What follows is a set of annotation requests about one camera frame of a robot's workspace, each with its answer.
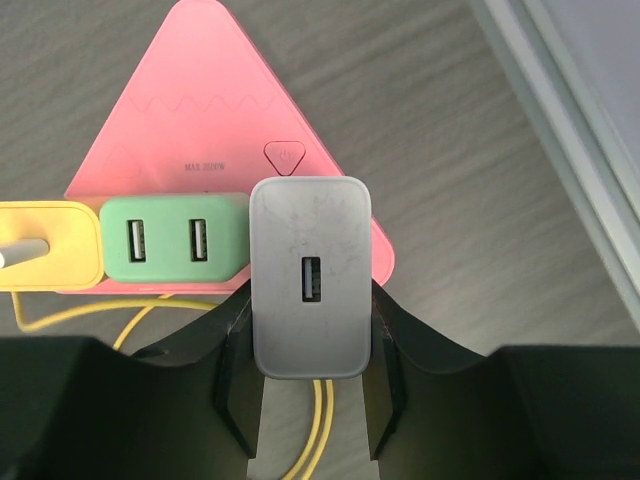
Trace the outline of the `white charger plug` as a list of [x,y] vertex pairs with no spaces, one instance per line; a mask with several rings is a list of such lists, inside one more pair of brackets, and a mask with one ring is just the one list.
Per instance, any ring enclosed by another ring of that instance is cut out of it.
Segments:
[[249,198],[254,358],[267,377],[343,379],[371,355],[371,197],[358,179],[278,177]]

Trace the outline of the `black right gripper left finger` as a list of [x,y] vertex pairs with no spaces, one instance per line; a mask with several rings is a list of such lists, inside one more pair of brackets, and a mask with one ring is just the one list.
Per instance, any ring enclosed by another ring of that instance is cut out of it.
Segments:
[[264,378],[251,290],[132,355],[81,336],[1,341],[5,479],[242,479]]

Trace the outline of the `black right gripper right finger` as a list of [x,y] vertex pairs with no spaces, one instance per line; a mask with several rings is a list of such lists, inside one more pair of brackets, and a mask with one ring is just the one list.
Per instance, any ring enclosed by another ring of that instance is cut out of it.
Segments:
[[362,376],[383,479],[635,479],[639,350],[504,346],[479,355],[372,289]]

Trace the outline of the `pink triangular power strip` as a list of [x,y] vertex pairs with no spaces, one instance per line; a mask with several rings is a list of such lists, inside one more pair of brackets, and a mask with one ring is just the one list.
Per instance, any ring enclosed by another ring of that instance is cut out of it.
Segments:
[[65,196],[249,193],[274,176],[340,167],[231,12],[180,1],[168,13]]

